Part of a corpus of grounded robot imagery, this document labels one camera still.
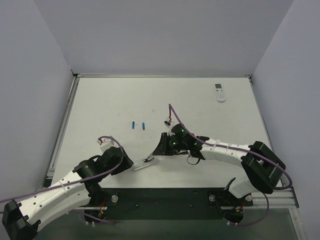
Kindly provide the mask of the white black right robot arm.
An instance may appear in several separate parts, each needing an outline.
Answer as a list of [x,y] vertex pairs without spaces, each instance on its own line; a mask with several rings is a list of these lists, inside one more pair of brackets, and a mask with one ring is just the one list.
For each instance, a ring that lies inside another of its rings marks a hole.
[[253,192],[272,194],[286,169],[285,164],[261,141],[249,145],[230,144],[207,136],[195,136],[181,124],[163,132],[152,153],[155,156],[187,154],[198,160],[216,160],[242,168],[245,176],[233,178],[226,187],[237,199]]

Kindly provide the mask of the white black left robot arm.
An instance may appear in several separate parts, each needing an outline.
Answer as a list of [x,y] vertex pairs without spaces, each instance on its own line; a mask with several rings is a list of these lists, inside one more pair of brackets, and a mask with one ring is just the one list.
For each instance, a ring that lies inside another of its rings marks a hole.
[[51,187],[10,200],[3,210],[2,225],[11,240],[32,240],[53,220],[73,209],[96,206],[103,199],[100,182],[108,175],[117,175],[133,165],[121,147],[110,147],[102,155],[81,161]]

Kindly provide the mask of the small white remote control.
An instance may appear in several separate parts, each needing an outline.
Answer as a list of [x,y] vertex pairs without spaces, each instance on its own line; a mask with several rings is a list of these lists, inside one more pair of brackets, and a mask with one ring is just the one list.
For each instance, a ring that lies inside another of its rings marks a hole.
[[220,83],[214,84],[216,99],[219,103],[225,102],[225,93]]

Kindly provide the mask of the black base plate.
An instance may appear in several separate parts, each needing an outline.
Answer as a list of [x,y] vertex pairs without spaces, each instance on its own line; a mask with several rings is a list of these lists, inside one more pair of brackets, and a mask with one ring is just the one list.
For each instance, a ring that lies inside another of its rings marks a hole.
[[104,188],[85,205],[89,223],[124,220],[219,220],[233,211],[243,218],[243,208],[253,206],[222,187]]

